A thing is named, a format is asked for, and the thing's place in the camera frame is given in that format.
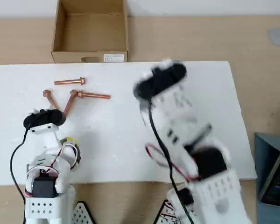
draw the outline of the copper screw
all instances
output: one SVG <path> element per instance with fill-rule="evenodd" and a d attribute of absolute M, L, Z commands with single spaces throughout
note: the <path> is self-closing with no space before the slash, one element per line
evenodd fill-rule
<path fill-rule="evenodd" d="M 48 99 L 48 101 L 50 102 L 50 104 L 52 105 L 52 107 L 54 107 L 55 109 L 58 109 L 57 104 L 55 103 L 54 99 L 52 98 L 52 94 L 50 90 L 44 90 L 42 92 L 42 95 L 44 97 L 46 97 Z"/>
<path fill-rule="evenodd" d="M 83 91 L 78 92 L 79 97 L 91 97 L 91 98 L 102 98 L 102 99 L 110 99 L 110 95 L 102 95 L 102 94 L 96 94 L 96 93 L 87 93 Z"/>
<path fill-rule="evenodd" d="M 71 106 L 72 106 L 72 104 L 74 102 L 75 97 L 77 96 L 77 93 L 78 92 L 76 90 L 70 91 L 70 98 L 69 98 L 69 101 L 67 102 L 67 105 L 66 105 L 66 107 L 64 109 L 64 112 L 63 112 L 66 117 L 67 117 L 67 115 L 70 112 L 70 108 L 71 108 Z"/>
<path fill-rule="evenodd" d="M 66 85 L 66 84 L 75 84 L 75 83 L 79 83 L 81 85 L 84 85 L 85 84 L 85 78 L 80 77 L 80 79 L 55 81 L 54 85 Z"/>

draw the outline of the cardboard box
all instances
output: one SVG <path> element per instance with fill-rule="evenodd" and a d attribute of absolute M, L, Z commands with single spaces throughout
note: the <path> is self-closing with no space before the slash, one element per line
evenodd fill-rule
<path fill-rule="evenodd" d="M 59 0 L 55 63 L 126 62 L 126 0 Z"/>

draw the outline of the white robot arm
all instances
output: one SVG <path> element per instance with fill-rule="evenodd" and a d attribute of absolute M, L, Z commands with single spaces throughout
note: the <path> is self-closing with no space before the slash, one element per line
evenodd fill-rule
<path fill-rule="evenodd" d="M 24 127 L 43 140 L 43 150 L 27 170 L 25 218 L 27 224 L 72 224 L 75 189 L 69 185 L 70 171 L 81 160 L 72 138 L 59 140 L 58 126 L 65 122 L 59 110 L 40 110 L 27 116 Z"/>
<path fill-rule="evenodd" d="M 147 153 L 163 167 L 170 162 L 185 178 L 168 192 L 182 224 L 251 224 L 228 149 L 183 94 L 186 72 L 181 63 L 165 62 L 134 88 L 143 120 L 160 144 L 148 144 Z"/>

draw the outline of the wooden table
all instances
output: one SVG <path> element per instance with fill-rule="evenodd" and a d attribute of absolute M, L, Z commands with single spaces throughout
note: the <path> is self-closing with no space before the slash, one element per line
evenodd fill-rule
<path fill-rule="evenodd" d="M 53 63 L 53 27 L 53 19 L 0 19 L 0 64 Z M 280 16 L 129 18 L 129 61 L 229 61 L 253 148 L 254 132 L 280 134 L 280 47 L 268 40 L 271 27 L 280 27 Z M 255 223 L 255 181 L 241 184 Z M 88 203 L 98 224 L 152 224 L 168 188 L 162 183 L 76 186 L 77 200 Z M 20 223 L 22 212 L 15 187 L 0 187 L 0 224 Z"/>

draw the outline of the white wall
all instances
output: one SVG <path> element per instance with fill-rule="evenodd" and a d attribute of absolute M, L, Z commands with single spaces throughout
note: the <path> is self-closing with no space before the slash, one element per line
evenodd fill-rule
<path fill-rule="evenodd" d="M 127 0 L 133 16 L 280 15 L 280 0 Z M 0 17 L 53 17 L 57 0 L 0 0 Z"/>

